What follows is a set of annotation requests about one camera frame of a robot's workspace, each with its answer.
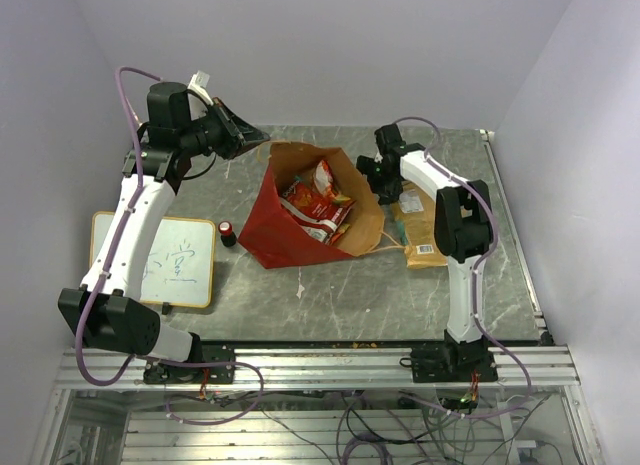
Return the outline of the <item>brown snack pouch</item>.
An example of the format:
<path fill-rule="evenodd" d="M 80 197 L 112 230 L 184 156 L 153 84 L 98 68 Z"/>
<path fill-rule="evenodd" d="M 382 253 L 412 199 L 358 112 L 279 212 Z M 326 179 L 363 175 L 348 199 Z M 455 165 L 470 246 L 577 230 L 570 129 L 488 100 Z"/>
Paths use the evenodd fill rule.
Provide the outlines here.
<path fill-rule="evenodd" d="M 390 205 L 393 221 L 409 269 L 439 268 L 447 265 L 446 257 L 435 241 L 435 201 L 411 182 L 404 182 L 399 200 Z"/>

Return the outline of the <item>small orange snack packet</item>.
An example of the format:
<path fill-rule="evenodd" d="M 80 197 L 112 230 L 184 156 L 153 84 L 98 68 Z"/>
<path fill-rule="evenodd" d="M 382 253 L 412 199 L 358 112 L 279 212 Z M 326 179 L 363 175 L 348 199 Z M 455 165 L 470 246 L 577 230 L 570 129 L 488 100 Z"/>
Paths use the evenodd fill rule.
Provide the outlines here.
<path fill-rule="evenodd" d="M 329 198 L 336 195 L 334 177 L 326 160 L 320 160 L 316 165 L 312 175 L 312 182 L 314 189 L 324 197 Z"/>

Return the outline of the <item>red brown paper bag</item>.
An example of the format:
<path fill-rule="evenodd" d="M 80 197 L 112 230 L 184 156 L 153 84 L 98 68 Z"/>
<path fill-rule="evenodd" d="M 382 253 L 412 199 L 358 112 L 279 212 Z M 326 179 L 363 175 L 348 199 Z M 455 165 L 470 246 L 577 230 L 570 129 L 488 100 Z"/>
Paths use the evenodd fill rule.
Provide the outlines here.
<path fill-rule="evenodd" d="M 239 243 L 266 269 L 359 258 L 402 245 L 363 175 L 341 148 L 272 141 Z"/>

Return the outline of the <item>red Doritos chip bag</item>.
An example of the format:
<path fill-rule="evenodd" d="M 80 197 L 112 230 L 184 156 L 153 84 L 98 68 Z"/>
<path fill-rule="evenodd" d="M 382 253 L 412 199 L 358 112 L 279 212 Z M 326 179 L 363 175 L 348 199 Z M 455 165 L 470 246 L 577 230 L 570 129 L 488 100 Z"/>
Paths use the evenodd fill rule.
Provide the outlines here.
<path fill-rule="evenodd" d="M 338 207 L 313 188 L 293 183 L 279 196 L 284 210 L 311 238 L 326 244 L 337 228 Z"/>

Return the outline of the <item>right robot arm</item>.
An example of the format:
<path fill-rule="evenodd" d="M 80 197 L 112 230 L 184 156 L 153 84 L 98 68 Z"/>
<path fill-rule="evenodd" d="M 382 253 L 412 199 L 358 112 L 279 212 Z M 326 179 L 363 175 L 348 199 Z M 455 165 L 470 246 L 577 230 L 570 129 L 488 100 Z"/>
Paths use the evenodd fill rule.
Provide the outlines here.
<path fill-rule="evenodd" d="M 397 202 L 405 181 L 435 202 L 435 245 L 447 258 L 450 287 L 445 352 L 440 365 L 448 378 L 463 380 L 488 349 L 483 273 L 485 261 L 498 243 L 488 186 L 482 180 L 470 181 L 450 171 L 424 146 L 407 143 L 395 123 L 377 129 L 375 140 L 378 156 L 359 156 L 356 168 L 366 177 L 379 203 Z"/>

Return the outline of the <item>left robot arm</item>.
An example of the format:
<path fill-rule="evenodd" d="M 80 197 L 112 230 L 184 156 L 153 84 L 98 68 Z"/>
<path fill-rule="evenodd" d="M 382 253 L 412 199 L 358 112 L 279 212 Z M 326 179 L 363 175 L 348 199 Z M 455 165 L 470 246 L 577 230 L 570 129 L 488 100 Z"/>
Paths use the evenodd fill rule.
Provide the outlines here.
<path fill-rule="evenodd" d="M 232 160 L 269 136 L 220 99 L 182 83 L 153 84 L 146 104 L 148 119 L 134 130 L 103 246 L 79 287 L 61 291 L 58 308 L 75 335 L 78 365 L 85 364 L 85 349 L 97 348 L 169 360 L 178 380 L 192 382 L 204 368 L 198 337 L 163 324 L 140 302 L 147 258 L 193 158 Z"/>

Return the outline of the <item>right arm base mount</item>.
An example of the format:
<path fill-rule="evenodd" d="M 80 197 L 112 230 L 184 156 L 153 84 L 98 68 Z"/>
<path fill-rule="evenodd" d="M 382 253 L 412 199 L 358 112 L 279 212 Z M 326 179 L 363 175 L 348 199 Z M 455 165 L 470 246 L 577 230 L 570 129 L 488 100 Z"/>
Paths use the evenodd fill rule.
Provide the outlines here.
<path fill-rule="evenodd" d="M 445 341 L 425 342 L 413 347 L 399 364 L 412 373 L 414 383 L 495 382 L 498 372 L 485 341 L 470 344 Z"/>

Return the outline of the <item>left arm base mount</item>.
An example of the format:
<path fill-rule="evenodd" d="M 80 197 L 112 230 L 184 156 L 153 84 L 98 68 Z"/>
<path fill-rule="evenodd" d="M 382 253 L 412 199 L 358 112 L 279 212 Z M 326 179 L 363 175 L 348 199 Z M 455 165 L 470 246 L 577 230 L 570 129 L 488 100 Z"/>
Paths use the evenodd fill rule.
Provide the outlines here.
<path fill-rule="evenodd" d="M 180 365 L 149 362 L 143 373 L 146 385 L 231 384 L 236 366 L 235 350 L 228 345 L 204 344 L 199 355 Z"/>

